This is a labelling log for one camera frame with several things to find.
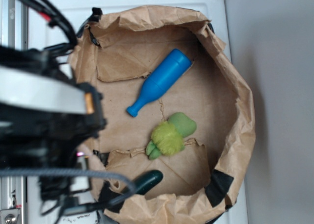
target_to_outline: fuzzy green toy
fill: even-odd
[[[184,150],[184,137],[193,134],[196,123],[186,114],[178,112],[170,116],[168,121],[161,122],[154,128],[151,141],[146,147],[150,160],[163,155],[174,155]]]

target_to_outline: blue plastic bottle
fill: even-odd
[[[133,117],[147,103],[159,99],[191,66],[192,62],[178,49],[173,49],[143,83],[137,101],[127,108]]]

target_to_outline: black cable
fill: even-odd
[[[69,43],[60,46],[51,52],[52,56],[62,56],[69,54],[78,44],[76,34],[69,21],[56,9],[48,0],[20,0],[23,4],[33,8],[35,11],[44,13],[51,19],[48,23],[50,27],[58,26],[66,35]]]
[[[66,177],[75,177],[75,176],[87,176],[87,177],[97,177],[102,179],[115,179],[120,180],[125,183],[129,189],[128,192],[109,200],[108,202],[100,202],[100,203],[86,203],[82,205],[78,205],[72,208],[67,208],[64,210],[64,215],[74,215],[79,213],[86,213],[95,211],[98,209],[104,209],[106,207],[115,206],[127,198],[131,197],[136,192],[136,186],[133,182],[131,182],[128,178],[123,175],[111,173],[111,172],[98,172],[92,170],[80,170],[80,169],[1,169],[1,176],[66,176]]]

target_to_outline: cardboard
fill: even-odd
[[[169,168],[164,183],[146,197],[131,197],[119,214],[105,211],[120,224],[201,224],[236,202],[255,142],[253,97],[223,53],[225,44],[208,23],[200,12],[166,6],[102,15],[98,23],[86,25],[70,57],[78,81],[91,82],[105,97],[108,125],[99,139],[86,144],[90,149],[111,152],[108,171],[134,178],[148,168]],[[92,44],[91,34],[99,46]],[[192,67],[159,101],[131,117],[126,108],[138,97],[144,78],[174,48],[193,61]],[[151,163],[143,148],[153,128],[179,111],[197,123],[196,132],[186,139],[191,145],[175,156],[161,156]],[[195,163],[188,162],[197,156]],[[234,178],[224,200],[215,207],[203,188],[213,169]],[[198,175],[187,181],[189,176],[184,175],[190,171],[205,177]],[[112,182],[112,189],[121,190],[122,185]]]

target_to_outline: gray cable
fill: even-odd
[[[136,187],[133,182],[123,175],[111,173],[111,172],[98,172],[92,170],[80,170],[80,169],[0,169],[1,176],[66,176],[66,177],[75,177],[75,176],[87,176],[87,177],[97,177],[102,179],[115,179],[124,182],[129,191],[118,196],[109,201],[110,206],[115,206],[127,198],[131,197],[136,192]]]

